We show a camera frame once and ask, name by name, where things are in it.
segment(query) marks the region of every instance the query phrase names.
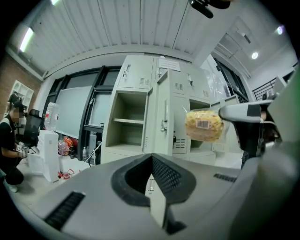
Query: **bag of chips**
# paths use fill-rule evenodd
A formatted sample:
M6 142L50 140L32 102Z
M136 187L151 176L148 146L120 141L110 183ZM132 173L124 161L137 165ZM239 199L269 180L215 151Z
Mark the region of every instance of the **bag of chips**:
M186 134L193 140L215 142L221 139L228 129L218 115L218 111L195 109L186 114Z

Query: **window frame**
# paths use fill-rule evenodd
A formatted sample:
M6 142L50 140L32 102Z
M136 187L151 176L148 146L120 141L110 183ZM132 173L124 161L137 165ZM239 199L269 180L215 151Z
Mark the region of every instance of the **window frame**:
M82 150L84 146L86 145L86 142L88 140L87 132L98 132L103 133L104 125L102 127L92 126L89 125L88 121L90 120L90 116L92 113L92 104L90 104L91 100L93 98L96 98L98 94L101 92L105 93L112 93L113 92L113 85L103 85L106 75L111 70L121 70L121 66L114 66L114 67L105 67L103 66L103 69L99 72L98 78L96 78L96 81L93 83L91 91L89 93L89 96L87 98L87 101L85 103L84 113L82 115L81 124L80 124L80 130L79 130L79 139L78 139L78 159L82 159Z
M215 60L216 63L217 63L217 66L218 66L217 69L218 69L218 71L221 71L223 77L225 78L225 81L226 81L227 86L228 86L228 88L229 88L230 94L231 94L231 95L236 94L236 95L238 96L240 102L243 102L243 103L249 102L249 99L248 99L246 90L245 90L245 88L244 88L243 83L242 83L241 80L240 80L240 77L237 76L231 69L229 69L228 67L226 67L223 63L219 62L217 59L214 58L214 60ZM240 90L237 90L236 86L233 86L233 85L229 82L229 80L228 80L228 78L227 78L227 75L226 75L226 73L225 73L224 70L223 70L224 68L225 68L226 70L229 71L229 73L231 74L231 76L232 76L232 78L233 78L233 80L234 80L236 86L237 86Z
M80 122L78 146L77 146L77 156L76 156L79 161L82 159L82 150L87 141L87 137L88 137L87 132L90 131L90 132L103 133L103 129L104 129L104 126L97 127L97 126L91 126L91 125L86 124L86 122L89 121L89 119L90 119L90 115L91 115L91 111L92 111L92 108L90 107L89 103L90 103L91 99L95 98L97 96L97 94L100 94L101 92L105 92L105 93L113 92L114 85L103 85L103 83L104 83L106 75L109 71L116 71L116 70L120 71L121 67L122 66L106 67L105 65L103 65L102 67L87 69L84 71L65 75L64 77L55 79L55 81L50 89L50 92L46 99L46 103L47 103L48 98L53 97L53 96L55 96L54 102L56 103L60 91L67 88L69 81L73 77L97 73L97 76L91 86L90 92L86 99L83 113L82 113L81 122ZM46 113L47 107L48 106L45 104L44 109L43 109L43 116Z

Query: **open locker door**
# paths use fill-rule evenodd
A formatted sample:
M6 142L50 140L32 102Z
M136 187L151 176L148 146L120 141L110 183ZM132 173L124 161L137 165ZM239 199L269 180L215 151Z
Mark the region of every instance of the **open locker door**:
M155 83L157 91L157 120L155 130L155 153L172 155L174 113L171 105L170 70Z

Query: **plastic bottle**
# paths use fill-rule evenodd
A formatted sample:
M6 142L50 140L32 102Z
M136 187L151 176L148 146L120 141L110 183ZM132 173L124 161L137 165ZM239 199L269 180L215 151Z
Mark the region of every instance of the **plastic bottle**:
M45 128L55 131L59 118L60 106L56 103L49 103L45 115Z
M90 155L90 147L87 146L86 147L86 157L89 157L89 155Z
M82 150L82 159L84 161L86 160L86 149L85 149L85 147L83 147L83 150Z

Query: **paper sign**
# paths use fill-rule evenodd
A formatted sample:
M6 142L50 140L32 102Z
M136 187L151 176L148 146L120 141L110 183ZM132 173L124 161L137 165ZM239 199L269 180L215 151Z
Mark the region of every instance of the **paper sign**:
M179 62L174 62L166 59L159 59L159 67L169 68L181 72Z

